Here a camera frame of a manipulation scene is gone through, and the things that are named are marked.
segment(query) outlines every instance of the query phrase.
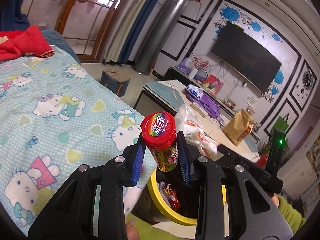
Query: small stool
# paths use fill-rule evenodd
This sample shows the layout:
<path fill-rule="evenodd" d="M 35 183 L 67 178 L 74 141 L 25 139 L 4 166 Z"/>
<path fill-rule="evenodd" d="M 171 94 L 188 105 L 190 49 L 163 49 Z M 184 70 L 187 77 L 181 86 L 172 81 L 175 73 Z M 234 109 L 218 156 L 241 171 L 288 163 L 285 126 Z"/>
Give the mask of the small stool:
<path fill-rule="evenodd" d="M 130 79 L 131 76 L 125 70 L 117 67 L 109 67 L 103 70 L 100 83 L 118 97 L 122 97 L 125 94 Z"/>

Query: white plastic bag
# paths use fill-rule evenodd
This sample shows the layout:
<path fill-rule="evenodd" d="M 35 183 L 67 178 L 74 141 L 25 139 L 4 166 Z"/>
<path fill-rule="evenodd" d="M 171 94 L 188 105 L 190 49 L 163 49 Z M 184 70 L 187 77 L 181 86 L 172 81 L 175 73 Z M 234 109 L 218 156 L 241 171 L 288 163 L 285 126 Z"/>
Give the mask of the white plastic bag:
<path fill-rule="evenodd" d="M 200 120 L 189 106 L 183 104 L 174 119 L 176 121 L 176 132 L 183 131 L 187 143 L 197 146 L 201 155 L 214 161 L 222 156 L 217 151 L 219 143 L 204 134 Z"/>

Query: red cloth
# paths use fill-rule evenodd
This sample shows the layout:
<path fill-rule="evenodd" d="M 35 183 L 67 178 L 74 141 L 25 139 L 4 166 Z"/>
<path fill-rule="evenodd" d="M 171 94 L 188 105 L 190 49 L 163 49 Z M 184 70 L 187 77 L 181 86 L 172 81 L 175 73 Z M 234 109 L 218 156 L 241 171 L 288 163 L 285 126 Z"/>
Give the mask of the red cloth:
<path fill-rule="evenodd" d="M 0 44 L 0 61 L 15 59 L 26 54 L 37 57 L 51 57 L 54 50 L 47 43 L 39 28 L 31 25 L 25 31 L 0 32 L 8 40 Z"/>

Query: blue curtain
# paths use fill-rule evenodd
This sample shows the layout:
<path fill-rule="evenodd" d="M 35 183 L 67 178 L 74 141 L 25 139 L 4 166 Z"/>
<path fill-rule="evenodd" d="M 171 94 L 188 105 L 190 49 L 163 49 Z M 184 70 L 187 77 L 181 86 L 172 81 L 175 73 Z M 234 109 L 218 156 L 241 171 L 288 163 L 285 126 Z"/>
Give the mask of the blue curtain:
<path fill-rule="evenodd" d="M 9 0 L 0 16 L 0 31 L 25 31 L 30 23 L 25 14 L 21 13 L 23 0 Z"/>
<path fill-rule="evenodd" d="M 158 0 L 147 0 L 145 2 L 121 49 L 121 53 L 118 58 L 119 63 L 126 63 L 128 61 L 133 46 L 135 45 L 143 26 L 157 2 Z"/>

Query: green sleeve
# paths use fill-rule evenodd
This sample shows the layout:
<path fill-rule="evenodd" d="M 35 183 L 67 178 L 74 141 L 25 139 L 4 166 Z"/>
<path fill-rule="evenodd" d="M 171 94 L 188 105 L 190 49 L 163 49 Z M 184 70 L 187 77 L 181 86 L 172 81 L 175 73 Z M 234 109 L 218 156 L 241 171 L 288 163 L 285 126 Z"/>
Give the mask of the green sleeve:
<path fill-rule="evenodd" d="M 178 238 L 169 232 L 163 231 L 159 228 L 154 228 L 152 225 L 147 222 L 137 218 L 136 216 L 129 213 L 126 218 L 126 223 L 134 218 L 135 224 L 134 227 L 137 229 L 140 240 L 183 240 L 184 238 Z"/>
<path fill-rule="evenodd" d="M 296 211 L 292 206 L 285 200 L 284 197 L 278 196 L 279 206 L 278 210 L 284 216 L 285 220 L 288 222 L 295 234 L 306 222 L 305 218 L 302 218 L 301 214 Z"/>

